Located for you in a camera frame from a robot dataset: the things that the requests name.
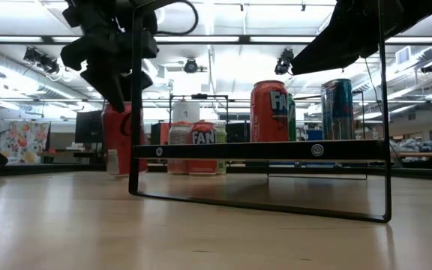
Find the green soda can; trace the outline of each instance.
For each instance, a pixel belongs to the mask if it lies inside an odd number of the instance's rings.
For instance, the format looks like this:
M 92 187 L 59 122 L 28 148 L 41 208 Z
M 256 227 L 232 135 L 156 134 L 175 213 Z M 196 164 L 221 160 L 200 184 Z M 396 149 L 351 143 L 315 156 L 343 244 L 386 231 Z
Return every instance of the green soda can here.
M 227 136 L 225 124 L 216 124 L 216 143 L 226 143 Z M 219 175 L 226 174 L 226 160 L 217 161 L 216 173 Z
M 288 94 L 288 131 L 289 141 L 296 141 L 296 102 L 293 100 L 293 95 Z

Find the shelf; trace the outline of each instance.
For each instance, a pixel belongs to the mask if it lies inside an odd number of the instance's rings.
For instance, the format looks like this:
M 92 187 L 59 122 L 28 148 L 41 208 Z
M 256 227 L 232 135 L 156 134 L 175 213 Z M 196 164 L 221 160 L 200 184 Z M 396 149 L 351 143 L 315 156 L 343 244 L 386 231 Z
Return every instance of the shelf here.
M 261 161 L 384 161 L 382 140 L 136 145 L 135 158 Z

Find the ceiling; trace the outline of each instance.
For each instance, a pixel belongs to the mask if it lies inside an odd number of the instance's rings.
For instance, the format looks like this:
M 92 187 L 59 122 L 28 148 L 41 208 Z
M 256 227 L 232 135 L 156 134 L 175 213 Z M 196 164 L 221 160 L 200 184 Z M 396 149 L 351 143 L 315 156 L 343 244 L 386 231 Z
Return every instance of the ceiling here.
M 331 16 L 335 0 L 306 0 L 305 11 L 301 1 L 269 1 L 269 0 L 199 0 L 192 1 L 199 11 L 200 21 L 192 35 L 317 35 L 325 21 Z M 59 0 L 0 0 L 0 35 L 64 35 L 78 36 L 81 31 L 71 28 L 62 16 L 67 7 L 65 1 Z M 157 10 L 159 29 L 181 32 L 191 27 L 194 17 L 188 6 L 172 4 Z M 432 36 L 432 16 L 402 33 L 410 36 Z M 27 47 L 36 47 L 43 53 L 59 57 L 62 45 L 13 45 L 0 44 L 0 56 L 17 65 L 28 68 L 45 77 L 37 67 L 28 65 L 23 60 Z M 171 89 L 176 94 L 192 94 L 209 87 L 209 73 L 188 75 L 181 71 L 188 58 L 195 58 L 199 66 L 207 68 L 210 54 L 213 56 L 211 75 L 214 93 L 230 95 L 234 98 L 249 98 L 254 83 L 260 80 L 281 80 L 286 83 L 289 91 L 299 96 L 320 93 L 320 86 L 333 79 L 346 77 L 352 80 L 353 87 L 368 81 L 368 69 L 364 59 L 359 59 L 345 70 L 327 70 L 319 73 L 291 77 L 289 74 L 277 76 L 274 73 L 276 61 L 284 49 L 290 48 L 295 55 L 305 45 L 160 45 L 160 52 L 151 64 L 161 74 L 154 74 L 155 86 L 148 93 L 160 93 L 166 97 Z M 428 46 L 414 46 L 413 50 L 421 51 Z M 387 63 L 395 62 L 395 53 L 404 46 L 387 46 Z M 379 59 L 374 55 L 367 59 L 368 67 L 378 77 Z M 413 72 L 403 72 L 389 81 L 389 93 L 397 92 L 414 86 L 427 76 L 419 74 L 416 79 Z M 49 80 L 55 81 L 54 86 L 61 86 L 75 91 L 87 98 L 101 98 L 89 87 L 78 73 L 73 70 Z M 368 91 L 366 99 L 375 98 L 374 91 Z

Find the security camera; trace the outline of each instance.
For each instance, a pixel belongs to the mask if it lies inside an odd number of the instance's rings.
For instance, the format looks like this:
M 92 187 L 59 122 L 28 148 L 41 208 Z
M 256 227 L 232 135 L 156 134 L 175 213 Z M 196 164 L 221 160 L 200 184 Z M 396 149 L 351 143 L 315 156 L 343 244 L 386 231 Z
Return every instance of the security camera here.
M 196 59 L 189 58 L 184 65 L 184 72 L 187 74 L 193 74 L 198 71 L 198 64 L 196 63 Z

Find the poster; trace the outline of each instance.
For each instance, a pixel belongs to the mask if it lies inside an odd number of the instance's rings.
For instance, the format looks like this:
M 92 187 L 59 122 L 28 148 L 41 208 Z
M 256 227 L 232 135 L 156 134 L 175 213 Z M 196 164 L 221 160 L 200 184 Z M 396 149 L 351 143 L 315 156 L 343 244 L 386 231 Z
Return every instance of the poster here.
M 0 120 L 0 152 L 8 165 L 40 164 L 49 128 L 49 122 Z

